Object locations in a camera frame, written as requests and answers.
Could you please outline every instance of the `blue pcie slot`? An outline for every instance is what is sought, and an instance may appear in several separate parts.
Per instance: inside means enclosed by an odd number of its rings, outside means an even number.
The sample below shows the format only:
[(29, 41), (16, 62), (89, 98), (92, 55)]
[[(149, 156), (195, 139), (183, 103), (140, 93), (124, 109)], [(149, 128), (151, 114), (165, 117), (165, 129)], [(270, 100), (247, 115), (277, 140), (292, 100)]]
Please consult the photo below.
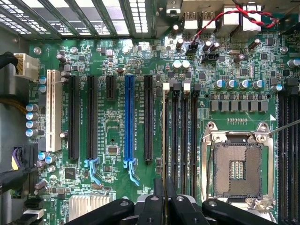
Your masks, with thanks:
[(135, 129), (135, 77), (125, 76), (125, 148), (124, 168), (128, 169), (130, 180), (137, 186), (139, 182), (135, 175), (136, 159), (134, 158), (134, 129)]

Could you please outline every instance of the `green circuit board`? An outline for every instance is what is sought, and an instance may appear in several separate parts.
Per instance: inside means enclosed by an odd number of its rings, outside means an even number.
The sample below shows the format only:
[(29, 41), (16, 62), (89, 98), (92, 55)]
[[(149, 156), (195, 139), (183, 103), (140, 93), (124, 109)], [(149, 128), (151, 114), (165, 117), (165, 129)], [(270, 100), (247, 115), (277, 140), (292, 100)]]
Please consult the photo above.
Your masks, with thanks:
[[(181, 84), (182, 81), (191, 83), (191, 92), (194, 83), (201, 86), (199, 98), (197, 100), (196, 130), (197, 130), (197, 173), (195, 199), (201, 203), (201, 138), (209, 121), (215, 122), (219, 130), (226, 131), (254, 131), (259, 122), (266, 122), (270, 130), (278, 126), (277, 122), (277, 94), (270, 91), (272, 79), (277, 80), (278, 84), (284, 85), (285, 76), (296, 76), (297, 70), (292, 73), (286, 63), (290, 57), (299, 56), (295, 37), (278, 36), (277, 33), (263, 33), (257, 36), (261, 40), (261, 46), (254, 50), (248, 49), (248, 44), (238, 43), (231, 44), (229, 38), (216, 38), (212, 42), (218, 41), (220, 48), (218, 53), (220, 60), (216, 63), (201, 63), (203, 52), (201, 51), (203, 43), (211, 37), (201, 37), (201, 43), (198, 52), (195, 55), (186, 55), (187, 45), (184, 44), (181, 51), (176, 50), (176, 42), (179, 37), (165, 36), (155, 40), (64, 40), (64, 41), (37, 41), (31, 43), (30, 55), (40, 60), (40, 76), (46, 76), (47, 70), (59, 70), (60, 62), (56, 59), (58, 53), (64, 54), (68, 63), (72, 66), (71, 73), (80, 77), (80, 121), (79, 121), (79, 150), (80, 157), (78, 160), (68, 159), (68, 142), (62, 141), (61, 150), (55, 152), (57, 156), (56, 167), (54, 172), (48, 172), (47, 167), (39, 171), (39, 179), (46, 179), (48, 190), (42, 197), (45, 199), (46, 224), (56, 225), (60, 222), (68, 221), (68, 200), (72, 195), (109, 195), (112, 200), (126, 197), (136, 202), (138, 196), (153, 193), (153, 179), (161, 177), (161, 164), (158, 159), (162, 157), (162, 110), (163, 110), (163, 83), (173, 83), (174, 80)], [(129, 46), (130, 52), (125, 54), (123, 47)], [(289, 47), (288, 54), (280, 53), (280, 47)], [(36, 55), (33, 52), (35, 47), (40, 47), (42, 53)], [(71, 47), (76, 47), (78, 52), (71, 54)], [(99, 49), (105, 48), (112, 50), (113, 55), (101, 54)], [(240, 50), (247, 57), (240, 63), (234, 63), (235, 55), (230, 55), (230, 50)], [(190, 67), (187, 73), (183, 69), (174, 70), (173, 63), (175, 60), (188, 60)], [(116, 72), (117, 68), (124, 68), (123, 74)], [(125, 75), (132, 74), (135, 76), (135, 98), (134, 98), (134, 157), (137, 159), (135, 165), (135, 174), (139, 180), (139, 186), (132, 182), (128, 175), (128, 170), (123, 168), (124, 158), (124, 111), (125, 111)], [(86, 132), (87, 132), (87, 76), (94, 75), (97, 77), (98, 86), (98, 132), (97, 132), (97, 156), (100, 163), (97, 165), (96, 175), (101, 181), (101, 186), (96, 187), (95, 183), (90, 180), (89, 170), (84, 166), (86, 159)], [(116, 77), (116, 99), (114, 101), (106, 99), (106, 76), (114, 75)], [(144, 76), (153, 75), (153, 160), (152, 163), (144, 161)], [(263, 80), (265, 85), (260, 90), (254, 90), (251, 87), (247, 90), (240, 90), (237, 87), (232, 90), (222, 88), (216, 90), (214, 83), (222, 79), (228, 81), (231, 79), (238, 81), (248, 80), (250, 83), (257, 80)], [(68, 130), (68, 84), (63, 83), (62, 96), (62, 129)], [(30, 103), (39, 104), (40, 95), (38, 88), (39, 83), (30, 82)], [(169, 117), (167, 122), (168, 132), (167, 140), (171, 144), (172, 131), (174, 127), (172, 121), (172, 92), (168, 94), (168, 111)], [(178, 150), (180, 152), (182, 137), (182, 105), (181, 98), (178, 104)], [(211, 110), (211, 101), (265, 101), (267, 110), (259, 112), (238, 111), (232, 112), (225, 110)], [(189, 100), (187, 109), (187, 129), (188, 129), (188, 146), (191, 138), (191, 103)], [(46, 130), (45, 111), (39, 111), (39, 130)], [(39, 135), (31, 142), (37, 142), (38, 139), (45, 138), (45, 135)], [(277, 217), (277, 136), (274, 140), (274, 186), (273, 199), (274, 208), (272, 214)], [(117, 153), (111, 155), (107, 149), (109, 146), (116, 146)], [(187, 188), (185, 194), (190, 194), (190, 167), (189, 157), (190, 148), (187, 148), (188, 167), (187, 167)], [(261, 156), (261, 181), (262, 194), (267, 194), (267, 177), (268, 177), (268, 153), (262, 151)], [(70, 179), (66, 168), (75, 168), (75, 174)], [(177, 192), (181, 191), (180, 170), (176, 182)], [(57, 189), (65, 188), (63, 199), (58, 198)]]

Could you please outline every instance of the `heatsink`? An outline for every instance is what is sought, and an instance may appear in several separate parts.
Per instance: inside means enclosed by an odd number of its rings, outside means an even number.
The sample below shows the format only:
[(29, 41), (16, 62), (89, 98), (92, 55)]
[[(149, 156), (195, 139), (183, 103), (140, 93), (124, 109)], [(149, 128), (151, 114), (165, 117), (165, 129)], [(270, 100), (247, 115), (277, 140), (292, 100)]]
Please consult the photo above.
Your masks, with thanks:
[(107, 195), (73, 195), (69, 199), (69, 222), (112, 201)]

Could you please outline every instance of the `motherboard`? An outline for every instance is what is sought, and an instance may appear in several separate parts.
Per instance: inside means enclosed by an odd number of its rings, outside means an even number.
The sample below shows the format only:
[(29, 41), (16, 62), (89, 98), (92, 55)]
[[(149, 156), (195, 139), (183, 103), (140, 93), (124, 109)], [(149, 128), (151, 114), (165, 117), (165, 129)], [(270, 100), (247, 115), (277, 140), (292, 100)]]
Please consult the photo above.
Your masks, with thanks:
[(277, 219), (278, 136), (269, 132), (278, 93), (298, 84), (297, 37), (204, 35), (195, 51), (191, 41), (31, 43), (40, 67), (26, 134), (38, 143), (41, 183), (30, 197), (45, 200), (47, 225), (136, 202), (160, 177), (199, 204), (231, 199)]

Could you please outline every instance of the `black pcie slot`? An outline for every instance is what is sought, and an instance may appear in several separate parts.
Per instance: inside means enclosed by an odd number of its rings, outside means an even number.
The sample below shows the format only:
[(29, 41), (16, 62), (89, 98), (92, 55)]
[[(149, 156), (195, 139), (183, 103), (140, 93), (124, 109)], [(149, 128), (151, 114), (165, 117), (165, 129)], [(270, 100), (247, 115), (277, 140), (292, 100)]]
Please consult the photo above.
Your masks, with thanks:
[(68, 105), (68, 158), (79, 158), (79, 121), (80, 121), (80, 80), (78, 76), (69, 78)]
[(144, 157), (145, 162), (153, 160), (153, 76), (146, 75), (145, 83), (145, 129), (144, 129)]
[(98, 144), (98, 81), (95, 76), (87, 77), (88, 105), (87, 105), (87, 136), (86, 158), (97, 157)]

